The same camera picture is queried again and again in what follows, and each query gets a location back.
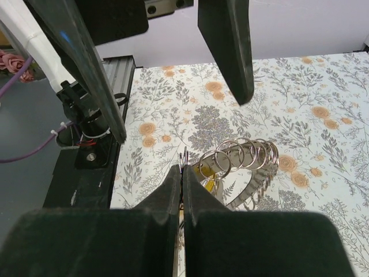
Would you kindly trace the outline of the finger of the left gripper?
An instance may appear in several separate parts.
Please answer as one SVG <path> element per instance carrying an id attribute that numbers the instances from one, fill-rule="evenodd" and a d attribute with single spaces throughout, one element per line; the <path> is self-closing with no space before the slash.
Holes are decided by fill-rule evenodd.
<path id="1" fill-rule="evenodd" d="M 235 100 L 247 104 L 254 95 L 249 1 L 199 1 L 198 28 Z"/>

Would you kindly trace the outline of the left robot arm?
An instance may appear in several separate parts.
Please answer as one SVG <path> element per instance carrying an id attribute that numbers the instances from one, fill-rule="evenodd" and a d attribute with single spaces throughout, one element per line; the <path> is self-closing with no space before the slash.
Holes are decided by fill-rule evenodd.
<path id="1" fill-rule="evenodd" d="M 1 23 L 33 58 L 86 137 L 126 129 L 96 46 L 145 33 L 192 1 L 2 1 Z M 254 94 L 248 1 L 199 1 L 198 29 L 239 105 Z"/>

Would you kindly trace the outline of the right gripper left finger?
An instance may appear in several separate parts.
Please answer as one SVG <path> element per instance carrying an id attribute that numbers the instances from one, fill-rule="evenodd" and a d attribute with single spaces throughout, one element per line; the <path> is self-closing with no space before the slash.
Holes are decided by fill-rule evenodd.
<path id="1" fill-rule="evenodd" d="M 181 172 L 132 209 L 24 214 L 1 247 L 2 276 L 174 276 Z"/>

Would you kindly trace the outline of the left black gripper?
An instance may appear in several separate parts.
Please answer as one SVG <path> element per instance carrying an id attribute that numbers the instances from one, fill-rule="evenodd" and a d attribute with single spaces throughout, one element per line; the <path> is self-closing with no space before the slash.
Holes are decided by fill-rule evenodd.
<path id="1" fill-rule="evenodd" d="M 73 60 L 88 92 L 117 142 L 124 143 L 124 122 L 94 47 L 145 33 L 153 18 L 193 6 L 188 0 L 30 1 L 56 41 Z"/>

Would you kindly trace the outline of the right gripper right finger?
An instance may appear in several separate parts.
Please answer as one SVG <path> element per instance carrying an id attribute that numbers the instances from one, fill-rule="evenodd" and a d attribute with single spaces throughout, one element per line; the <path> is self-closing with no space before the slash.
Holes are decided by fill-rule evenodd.
<path id="1" fill-rule="evenodd" d="M 183 168 L 187 276 L 353 276 L 334 224 L 316 212 L 231 211 Z"/>

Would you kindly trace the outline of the silver keyring with keys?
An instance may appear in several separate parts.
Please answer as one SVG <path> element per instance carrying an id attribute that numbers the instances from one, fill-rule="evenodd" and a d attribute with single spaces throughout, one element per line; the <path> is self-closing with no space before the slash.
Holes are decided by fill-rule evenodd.
<path id="1" fill-rule="evenodd" d="M 261 138 L 225 140 L 191 165 L 200 184 L 230 210 L 253 211 L 279 168 L 277 146 Z"/>

